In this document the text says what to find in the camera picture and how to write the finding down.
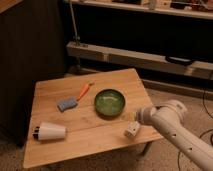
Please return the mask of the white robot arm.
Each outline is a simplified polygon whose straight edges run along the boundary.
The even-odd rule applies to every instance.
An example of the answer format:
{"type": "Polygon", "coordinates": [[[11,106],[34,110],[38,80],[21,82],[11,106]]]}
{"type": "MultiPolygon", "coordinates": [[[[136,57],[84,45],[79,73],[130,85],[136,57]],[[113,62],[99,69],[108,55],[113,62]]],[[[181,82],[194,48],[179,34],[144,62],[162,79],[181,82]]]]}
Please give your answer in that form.
{"type": "Polygon", "coordinates": [[[182,102],[168,100],[140,108],[135,119],[141,125],[154,127],[203,171],[213,171],[213,148],[183,126],[186,113],[187,108],[182,102]]]}

